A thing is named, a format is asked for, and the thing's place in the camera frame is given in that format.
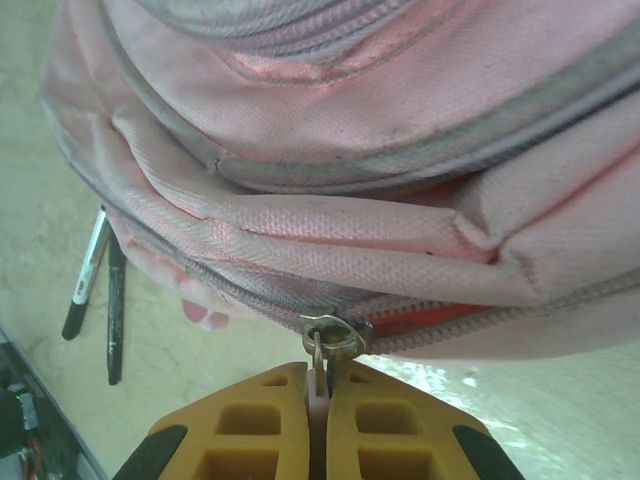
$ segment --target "zipper pull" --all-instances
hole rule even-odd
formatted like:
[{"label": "zipper pull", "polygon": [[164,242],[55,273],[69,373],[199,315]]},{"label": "zipper pull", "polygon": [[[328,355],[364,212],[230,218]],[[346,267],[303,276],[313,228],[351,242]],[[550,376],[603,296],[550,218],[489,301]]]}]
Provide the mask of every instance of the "zipper pull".
[{"label": "zipper pull", "polygon": [[353,360],[367,353],[373,337],[369,322],[355,326],[333,314],[309,312],[300,315],[302,345],[309,355],[315,355],[316,333],[322,357],[327,361]]},{"label": "zipper pull", "polygon": [[312,356],[316,395],[333,395],[333,378],[341,362],[353,360],[367,353],[373,337],[369,322],[352,326],[345,320],[327,313],[309,312],[300,315],[302,345]]}]

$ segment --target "marker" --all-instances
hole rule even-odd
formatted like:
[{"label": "marker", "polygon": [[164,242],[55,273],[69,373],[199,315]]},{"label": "marker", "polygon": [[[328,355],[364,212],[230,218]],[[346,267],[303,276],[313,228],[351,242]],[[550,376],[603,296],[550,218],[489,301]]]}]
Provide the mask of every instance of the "marker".
[{"label": "marker", "polygon": [[109,238],[109,317],[107,331],[107,369],[109,385],[122,378],[122,350],[124,339],[124,278],[127,259],[120,249],[116,235]]},{"label": "marker", "polygon": [[80,333],[84,315],[89,305],[89,295],[91,294],[93,281],[96,278],[96,273],[98,273],[98,266],[107,244],[109,230],[109,222],[107,221],[104,207],[100,207],[98,218],[93,226],[91,240],[89,240],[89,246],[87,247],[87,253],[85,253],[84,261],[82,262],[69,313],[67,313],[67,319],[62,328],[62,338],[65,340],[76,338]]}]

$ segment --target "wire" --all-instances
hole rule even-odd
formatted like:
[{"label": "wire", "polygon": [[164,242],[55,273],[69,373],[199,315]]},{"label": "wire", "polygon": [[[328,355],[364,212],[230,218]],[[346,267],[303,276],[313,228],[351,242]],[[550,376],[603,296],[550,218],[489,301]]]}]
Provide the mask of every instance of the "wire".
[{"label": "wire", "polygon": [[[38,454],[38,458],[36,460],[36,466],[29,475],[29,451],[31,449],[35,449]],[[24,456],[24,466],[22,470],[22,480],[36,480],[38,478],[38,472],[40,471],[40,467],[42,467],[42,448],[40,448],[40,442],[35,437],[31,437],[29,439],[29,443],[27,444],[27,454]]]},{"label": "wire", "polygon": [[33,446],[35,447],[36,452],[38,452],[38,460],[36,461],[36,468],[34,468],[31,473],[31,480],[36,480],[40,467],[42,466],[42,449],[40,448],[40,442],[35,437],[33,438]]}]

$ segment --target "red wire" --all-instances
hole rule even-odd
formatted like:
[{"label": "red wire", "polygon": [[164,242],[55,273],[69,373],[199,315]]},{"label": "red wire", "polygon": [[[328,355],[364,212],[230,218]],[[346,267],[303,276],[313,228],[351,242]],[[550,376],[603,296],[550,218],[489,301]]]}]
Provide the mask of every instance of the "red wire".
[{"label": "red wire", "polygon": [[42,466],[42,449],[40,448],[40,442],[38,442],[37,438],[33,439],[33,446],[36,447],[36,452],[38,452],[38,461],[36,462],[36,468],[34,468],[31,473],[31,480],[36,480],[40,467]]}]

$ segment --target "pink object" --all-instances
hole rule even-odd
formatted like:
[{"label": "pink object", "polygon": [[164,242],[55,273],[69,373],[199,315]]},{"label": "pink object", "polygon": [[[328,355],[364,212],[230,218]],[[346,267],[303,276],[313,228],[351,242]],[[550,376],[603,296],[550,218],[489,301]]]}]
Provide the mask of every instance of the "pink object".
[{"label": "pink object", "polygon": [[192,321],[477,363],[640,336],[639,42],[640,0],[66,0],[43,93]]}]

